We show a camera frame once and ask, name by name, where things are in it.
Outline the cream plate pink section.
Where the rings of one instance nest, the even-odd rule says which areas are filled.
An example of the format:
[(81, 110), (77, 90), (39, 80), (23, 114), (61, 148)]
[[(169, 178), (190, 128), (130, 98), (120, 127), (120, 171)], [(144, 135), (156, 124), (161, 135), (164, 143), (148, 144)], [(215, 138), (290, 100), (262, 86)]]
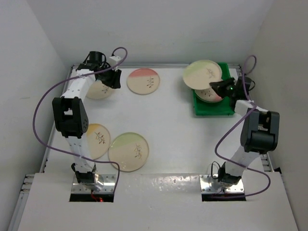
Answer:
[(159, 75), (152, 69), (140, 68), (131, 72), (127, 78), (128, 88), (136, 94), (147, 95), (155, 92), (160, 84)]
[(212, 88), (205, 90), (194, 90), (196, 96), (206, 103), (218, 103), (222, 101), (222, 98), (218, 96)]

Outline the cream plate green section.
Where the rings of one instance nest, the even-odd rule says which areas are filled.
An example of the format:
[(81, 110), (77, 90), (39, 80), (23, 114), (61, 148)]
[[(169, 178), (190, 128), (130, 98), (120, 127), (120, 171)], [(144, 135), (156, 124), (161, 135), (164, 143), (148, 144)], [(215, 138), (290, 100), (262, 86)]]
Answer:
[(145, 165), (149, 153), (149, 144), (142, 135), (126, 132), (111, 143), (108, 157), (109, 161), (118, 163), (120, 171), (133, 172)]
[(210, 83), (222, 80), (222, 69), (211, 60), (199, 60), (185, 68), (182, 78), (189, 88), (205, 90), (210, 88)]

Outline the cream plate yellow section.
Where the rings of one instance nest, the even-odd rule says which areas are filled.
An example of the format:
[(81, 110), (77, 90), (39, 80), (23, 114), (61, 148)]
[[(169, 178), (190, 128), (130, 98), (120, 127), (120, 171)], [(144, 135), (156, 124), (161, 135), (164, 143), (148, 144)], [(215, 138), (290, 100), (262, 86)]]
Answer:
[(91, 158), (101, 158), (109, 149), (111, 142), (109, 130), (101, 124), (89, 124), (86, 136)]

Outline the cream plate green section front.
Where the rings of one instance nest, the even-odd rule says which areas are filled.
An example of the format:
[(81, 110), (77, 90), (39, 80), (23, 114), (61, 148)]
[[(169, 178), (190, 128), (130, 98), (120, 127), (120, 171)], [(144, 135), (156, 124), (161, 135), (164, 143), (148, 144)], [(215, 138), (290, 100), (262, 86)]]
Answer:
[(109, 161), (118, 163), (120, 171), (133, 172), (145, 165), (149, 153), (149, 144), (142, 135), (126, 132), (111, 143), (108, 157)]

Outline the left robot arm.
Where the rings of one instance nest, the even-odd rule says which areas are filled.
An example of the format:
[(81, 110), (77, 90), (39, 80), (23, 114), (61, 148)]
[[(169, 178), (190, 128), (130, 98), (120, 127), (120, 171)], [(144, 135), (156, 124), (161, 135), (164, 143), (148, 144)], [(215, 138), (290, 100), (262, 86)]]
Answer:
[(56, 129), (65, 137), (71, 152), (75, 154), (72, 169), (78, 183), (94, 189), (99, 186), (99, 175), (94, 162), (90, 161), (90, 149), (86, 137), (89, 119), (83, 104), (95, 82), (112, 89), (120, 88), (121, 70), (119, 56), (109, 58), (98, 51), (91, 51), (86, 60), (76, 69), (76, 78), (61, 97), (52, 101)]

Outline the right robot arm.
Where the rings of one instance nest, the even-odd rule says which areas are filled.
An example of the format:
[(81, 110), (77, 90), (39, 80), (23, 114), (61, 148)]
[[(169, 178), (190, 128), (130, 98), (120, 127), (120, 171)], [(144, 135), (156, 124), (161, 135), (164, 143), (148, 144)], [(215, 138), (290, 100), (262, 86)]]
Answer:
[(242, 116), (232, 128), (244, 123), (238, 150), (231, 159), (220, 156), (225, 160), (217, 176), (217, 181), (222, 185), (237, 184), (244, 170), (248, 169), (259, 154), (273, 151), (278, 145), (280, 114), (260, 108), (247, 99), (254, 86), (255, 82), (248, 77), (210, 83), (214, 92), (221, 98), (228, 97), (232, 110)]

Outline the green plastic bin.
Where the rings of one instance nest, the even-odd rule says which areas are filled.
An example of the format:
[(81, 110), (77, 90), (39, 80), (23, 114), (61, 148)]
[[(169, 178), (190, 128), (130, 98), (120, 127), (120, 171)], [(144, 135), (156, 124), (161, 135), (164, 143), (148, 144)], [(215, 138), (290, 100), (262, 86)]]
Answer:
[(197, 116), (234, 115), (234, 111), (230, 107), (230, 99), (228, 97), (217, 103), (207, 103), (199, 99), (194, 91), (192, 91), (192, 95), (194, 112)]

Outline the cream plate blue section back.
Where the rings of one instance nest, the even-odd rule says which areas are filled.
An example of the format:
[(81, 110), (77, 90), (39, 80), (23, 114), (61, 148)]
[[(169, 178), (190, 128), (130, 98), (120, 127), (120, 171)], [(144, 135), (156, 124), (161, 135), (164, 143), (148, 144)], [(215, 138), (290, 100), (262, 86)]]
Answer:
[(89, 88), (86, 97), (93, 100), (101, 100), (109, 97), (115, 89), (106, 86), (101, 81), (95, 81)]

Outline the cream plate pink section back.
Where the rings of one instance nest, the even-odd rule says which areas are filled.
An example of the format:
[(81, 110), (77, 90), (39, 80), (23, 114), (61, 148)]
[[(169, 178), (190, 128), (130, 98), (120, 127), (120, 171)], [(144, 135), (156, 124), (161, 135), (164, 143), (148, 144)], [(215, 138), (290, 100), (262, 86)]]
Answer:
[(127, 78), (128, 88), (136, 94), (147, 95), (155, 92), (160, 84), (159, 75), (152, 69), (140, 68), (131, 72)]

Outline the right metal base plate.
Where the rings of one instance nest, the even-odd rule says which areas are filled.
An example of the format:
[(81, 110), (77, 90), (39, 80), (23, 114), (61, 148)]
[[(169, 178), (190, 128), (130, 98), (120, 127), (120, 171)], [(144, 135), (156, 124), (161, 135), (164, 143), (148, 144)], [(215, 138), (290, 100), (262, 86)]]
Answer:
[(238, 183), (227, 185), (218, 182), (210, 174), (199, 175), (200, 187), (202, 194), (241, 194), (244, 193), (243, 180), (240, 179)]

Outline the metal base plate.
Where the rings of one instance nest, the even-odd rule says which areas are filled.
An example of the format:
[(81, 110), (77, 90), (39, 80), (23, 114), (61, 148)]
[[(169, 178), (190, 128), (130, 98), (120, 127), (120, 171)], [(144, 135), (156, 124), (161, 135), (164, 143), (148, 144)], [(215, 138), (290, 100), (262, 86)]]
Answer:
[(240, 179), (238, 183), (227, 185), (218, 182), (210, 174), (199, 175), (200, 187), (202, 194), (241, 194), (244, 193), (243, 180)]
[(93, 191), (96, 194), (110, 194), (114, 192), (116, 184), (116, 176), (114, 174), (98, 175), (95, 183), (78, 183), (76, 176), (71, 187), (72, 194), (88, 194)]

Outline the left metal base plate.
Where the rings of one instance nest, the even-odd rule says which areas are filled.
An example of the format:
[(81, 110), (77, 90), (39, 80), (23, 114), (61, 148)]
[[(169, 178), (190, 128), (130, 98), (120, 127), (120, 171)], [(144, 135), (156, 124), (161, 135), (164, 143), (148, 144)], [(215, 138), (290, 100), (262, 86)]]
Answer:
[(114, 192), (116, 184), (116, 176), (114, 174), (98, 175), (95, 183), (78, 183), (76, 176), (71, 187), (72, 194), (88, 194), (93, 191), (96, 194), (110, 194)]

